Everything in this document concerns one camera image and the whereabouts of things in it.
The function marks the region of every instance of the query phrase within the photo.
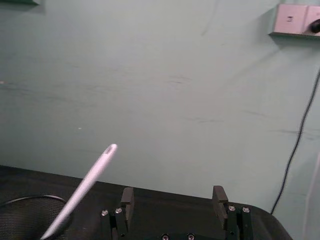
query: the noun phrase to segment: metal screw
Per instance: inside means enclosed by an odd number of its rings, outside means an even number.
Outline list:
[[[169,236],[167,234],[162,235],[162,240],[169,240]]]
[[[101,215],[102,216],[105,216],[105,215],[107,215],[109,212],[108,212],[108,210],[103,210],[102,212],[101,212]]]
[[[228,208],[229,208],[230,211],[235,211],[236,210],[236,208],[234,206],[229,206]]]
[[[195,235],[189,234],[188,235],[188,240],[195,240]]]
[[[121,213],[122,212],[122,209],[121,208],[117,208],[116,210],[115,210],[115,213],[116,214],[119,214],[119,213]]]
[[[245,213],[250,213],[250,209],[248,207],[243,207],[242,211],[244,211]]]

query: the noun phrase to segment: electrical outlet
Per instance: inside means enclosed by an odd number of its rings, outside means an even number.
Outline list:
[[[279,4],[270,34],[320,37],[320,6]]]

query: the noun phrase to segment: wall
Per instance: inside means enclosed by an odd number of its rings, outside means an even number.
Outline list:
[[[319,68],[319,42],[271,38],[277,0],[0,4],[0,163],[269,211]],[[301,239],[320,94],[276,216]]]

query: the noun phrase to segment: black mesh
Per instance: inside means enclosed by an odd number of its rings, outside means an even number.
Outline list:
[[[31,198],[0,207],[0,240],[39,240],[63,206],[57,199]]]

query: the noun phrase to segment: white stylus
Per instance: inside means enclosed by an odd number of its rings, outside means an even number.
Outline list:
[[[52,224],[45,231],[41,239],[46,239],[54,234],[58,227],[72,213],[78,203],[87,194],[87,192],[97,181],[98,177],[103,173],[105,168],[111,162],[111,159],[114,156],[117,148],[118,146],[116,144],[112,144],[102,153],[102,155],[88,171],[84,179],[80,182],[79,186],[76,188],[68,202],[64,205],[61,212],[56,216]]]

